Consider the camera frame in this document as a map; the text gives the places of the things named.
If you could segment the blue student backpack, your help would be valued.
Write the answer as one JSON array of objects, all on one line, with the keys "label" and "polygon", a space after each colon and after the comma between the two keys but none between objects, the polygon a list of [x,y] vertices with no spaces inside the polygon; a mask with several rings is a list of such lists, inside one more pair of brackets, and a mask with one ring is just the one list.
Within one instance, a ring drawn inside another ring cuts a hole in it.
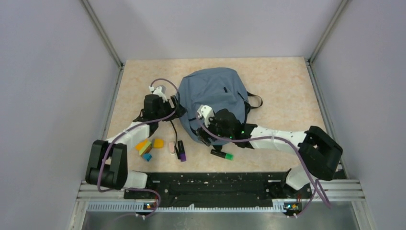
[{"label": "blue student backpack", "polygon": [[218,112],[227,109],[241,123],[247,121],[250,110],[260,108],[260,96],[247,91],[237,71],[218,67],[201,69],[182,78],[177,96],[186,113],[180,123],[192,140],[202,143],[197,135],[200,127],[196,114],[201,105],[207,105]]}]

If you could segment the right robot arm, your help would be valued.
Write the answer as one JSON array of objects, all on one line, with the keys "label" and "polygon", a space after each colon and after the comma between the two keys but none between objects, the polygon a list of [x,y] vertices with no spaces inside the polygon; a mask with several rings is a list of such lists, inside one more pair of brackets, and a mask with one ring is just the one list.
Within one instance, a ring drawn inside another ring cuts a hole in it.
[{"label": "right robot arm", "polygon": [[318,126],[310,126],[306,131],[274,130],[257,124],[242,124],[228,110],[215,113],[206,105],[198,109],[195,117],[203,143],[221,140],[240,148],[296,155],[301,165],[290,169],[281,184],[281,192],[286,197],[294,197],[306,184],[315,184],[317,179],[331,181],[343,153],[343,148]]}]

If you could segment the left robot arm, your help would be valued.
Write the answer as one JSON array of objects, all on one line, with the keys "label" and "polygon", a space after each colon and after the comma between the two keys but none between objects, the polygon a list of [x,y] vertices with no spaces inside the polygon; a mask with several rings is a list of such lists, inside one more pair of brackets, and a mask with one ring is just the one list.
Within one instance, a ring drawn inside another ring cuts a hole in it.
[{"label": "left robot arm", "polygon": [[147,174],[128,169],[128,152],[139,142],[151,137],[160,121],[180,118],[186,112],[180,104],[180,95],[165,101],[161,96],[148,94],[139,116],[121,133],[107,140],[96,140],[90,150],[85,181],[100,192],[134,188],[142,198],[153,194],[154,186]]}]

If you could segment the green highlighter pen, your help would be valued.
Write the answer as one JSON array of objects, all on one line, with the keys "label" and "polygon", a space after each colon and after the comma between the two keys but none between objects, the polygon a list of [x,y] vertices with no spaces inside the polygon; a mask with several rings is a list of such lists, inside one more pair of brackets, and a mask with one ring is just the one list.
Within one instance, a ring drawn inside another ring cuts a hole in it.
[{"label": "green highlighter pen", "polygon": [[212,149],[210,153],[212,155],[215,155],[217,157],[220,157],[220,158],[223,158],[223,159],[226,159],[226,160],[230,160],[230,161],[232,161],[233,157],[234,157],[232,154],[225,153],[225,152],[222,152],[222,151],[218,151],[218,150],[215,150],[215,149]]}]

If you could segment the yellow sharpener block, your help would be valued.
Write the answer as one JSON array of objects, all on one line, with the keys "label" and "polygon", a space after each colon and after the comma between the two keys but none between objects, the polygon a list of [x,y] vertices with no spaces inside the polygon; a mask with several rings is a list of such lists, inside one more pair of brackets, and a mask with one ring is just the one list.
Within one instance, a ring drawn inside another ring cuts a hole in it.
[{"label": "yellow sharpener block", "polygon": [[154,149],[161,149],[164,147],[164,140],[160,138],[155,138],[152,140],[152,147]]}]

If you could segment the pink eraser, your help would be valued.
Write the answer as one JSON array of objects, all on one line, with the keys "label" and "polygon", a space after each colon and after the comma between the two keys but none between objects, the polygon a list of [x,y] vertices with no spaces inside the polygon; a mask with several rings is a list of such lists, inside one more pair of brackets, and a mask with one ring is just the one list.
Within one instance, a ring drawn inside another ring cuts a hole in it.
[{"label": "pink eraser", "polygon": [[171,155],[176,154],[175,143],[173,141],[168,143],[168,147],[169,147],[169,152]]}]

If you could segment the orange yellow sticky notes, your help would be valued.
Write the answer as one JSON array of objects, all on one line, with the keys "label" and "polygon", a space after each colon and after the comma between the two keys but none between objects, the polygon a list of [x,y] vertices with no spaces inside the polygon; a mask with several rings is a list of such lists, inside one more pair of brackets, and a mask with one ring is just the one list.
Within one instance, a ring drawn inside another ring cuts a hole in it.
[{"label": "orange yellow sticky notes", "polygon": [[152,150],[152,142],[149,141],[148,139],[145,139],[145,140],[139,142],[135,146],[135,149],[137,150],[139,156],[148,154]]}]

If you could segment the purple highlighter pen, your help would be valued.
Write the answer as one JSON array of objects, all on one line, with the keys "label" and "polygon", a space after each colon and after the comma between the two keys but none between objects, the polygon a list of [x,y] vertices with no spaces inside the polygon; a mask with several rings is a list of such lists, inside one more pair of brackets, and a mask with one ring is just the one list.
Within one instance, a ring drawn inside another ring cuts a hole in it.
[{"label": "purple highlighter pen", "polygon": [[176,147],[176,151],[177,151],[177,157],[181,162],[186,162],[186,153],[185,153],[185,149],[184,149],[184,145],[183,145],[183,141],[179,140],[177,142],[177,147]]}]

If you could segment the blue small block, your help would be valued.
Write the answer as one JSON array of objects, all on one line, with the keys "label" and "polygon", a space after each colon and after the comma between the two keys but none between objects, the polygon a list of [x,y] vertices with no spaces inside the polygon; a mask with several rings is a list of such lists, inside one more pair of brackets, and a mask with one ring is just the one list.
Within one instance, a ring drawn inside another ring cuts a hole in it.
[{"label": "blue small block", "polygon": [[142,158],[143,158],[145,161],[149,162],[149,161],[152,159],[152,155],[149,154],[149,153],[144,153],[144,154],[142,155]]}]

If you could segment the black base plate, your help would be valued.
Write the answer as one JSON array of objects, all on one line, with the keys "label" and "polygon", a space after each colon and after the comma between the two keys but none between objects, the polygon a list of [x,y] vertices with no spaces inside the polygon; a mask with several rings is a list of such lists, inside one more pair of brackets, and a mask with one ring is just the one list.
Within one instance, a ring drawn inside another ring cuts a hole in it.
[{"label": "black base plate", "polygon": [[149,172],[147,189],[160,194],[160,207],[271,207],[273,199],[307,199],[310,185],[295,192],[281,186],[284,172]]}]

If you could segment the aluminium frame rail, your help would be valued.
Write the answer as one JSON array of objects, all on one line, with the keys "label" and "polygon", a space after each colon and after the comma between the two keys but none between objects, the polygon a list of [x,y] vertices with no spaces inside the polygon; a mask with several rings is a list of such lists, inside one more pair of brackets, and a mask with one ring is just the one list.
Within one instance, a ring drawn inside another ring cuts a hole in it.
[{"label": "aluminium frame rail", "polygon": [[376,224],[358,180],[323,181],[332,208],[319,197],[303,199],[304,212],[285,213],[292,199],[274,199],[260,207],[257,195],[233,196],[227,205],[214,196],[182,204],[177,198],[148,218],[145,200],[125,199],[122,191],[99,193],[82,182],[68,225],[70,230],[374,230]]}]

